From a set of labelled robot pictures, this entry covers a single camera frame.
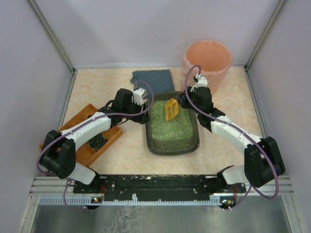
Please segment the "yellow plastic litter scoop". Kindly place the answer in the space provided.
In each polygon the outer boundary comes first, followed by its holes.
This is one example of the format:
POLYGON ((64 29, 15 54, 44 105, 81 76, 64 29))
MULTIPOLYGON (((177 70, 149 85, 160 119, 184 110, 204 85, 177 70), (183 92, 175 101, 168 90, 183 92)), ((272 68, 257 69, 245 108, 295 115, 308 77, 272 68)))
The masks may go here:
POLYGON ((166 121, 171 121, 179 114, 179 103, 176 99, 171 98, 165 104, 165 118, 166 121))

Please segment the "dark green litter box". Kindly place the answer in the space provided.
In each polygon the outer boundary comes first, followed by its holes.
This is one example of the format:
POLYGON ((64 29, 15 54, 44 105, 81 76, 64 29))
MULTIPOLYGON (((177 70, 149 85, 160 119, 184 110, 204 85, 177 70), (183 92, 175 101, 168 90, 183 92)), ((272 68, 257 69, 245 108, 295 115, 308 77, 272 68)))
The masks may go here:
POLYGON ((155 155, 181 155, 191 153, 200 146, 198 124, 193 110, 179 108, 177 117, 166 121, 165 104, 180 94, 181 91, 170 91, 154 96, 145 127, 148 150, 155 155))

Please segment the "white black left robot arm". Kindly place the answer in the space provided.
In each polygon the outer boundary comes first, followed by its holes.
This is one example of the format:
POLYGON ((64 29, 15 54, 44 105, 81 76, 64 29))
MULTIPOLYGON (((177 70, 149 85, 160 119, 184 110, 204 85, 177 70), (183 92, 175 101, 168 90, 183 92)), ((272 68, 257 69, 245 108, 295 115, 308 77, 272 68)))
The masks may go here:
POLYGON ((76 180, 90 185, 97 173, 76 161, 77 150, 98 134, 129 119, 139 124, 148 120, 149 105, 144 102, 147 90, 120 89, 114 100, 100 108, 81 123, 61 132, 52 130, 46 135, 38 165, 60 179, 76 180))

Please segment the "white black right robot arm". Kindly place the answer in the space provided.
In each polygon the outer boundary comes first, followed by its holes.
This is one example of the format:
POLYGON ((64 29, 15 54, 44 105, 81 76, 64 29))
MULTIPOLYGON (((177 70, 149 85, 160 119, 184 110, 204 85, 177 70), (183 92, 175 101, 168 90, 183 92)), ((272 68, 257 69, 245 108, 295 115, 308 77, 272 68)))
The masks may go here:
POLYGON ((197 114, 204 128, 225 139, 244 156, 243 165, 228 166, 217 173, 223 185, 250 183, 260 188, 285 173, 276 140, 270 136, 253 135, 233 123, 224 112, 214 107, 209 88, 199 87, 191 91, 187 87, 176 98, 180 107, 192 109, 197 114))

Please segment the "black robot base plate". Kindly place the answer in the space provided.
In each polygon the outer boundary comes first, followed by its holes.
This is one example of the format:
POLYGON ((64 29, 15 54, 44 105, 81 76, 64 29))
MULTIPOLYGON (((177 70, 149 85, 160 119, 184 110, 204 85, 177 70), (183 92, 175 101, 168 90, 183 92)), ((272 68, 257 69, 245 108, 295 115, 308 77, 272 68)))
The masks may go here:
POLYGON ((75 194, 102 194, 105 201, 209 200, 215 193, 246 192, 241 183, 227 185, 215 175, 98 175, 89 184, 75 182, 75 194))

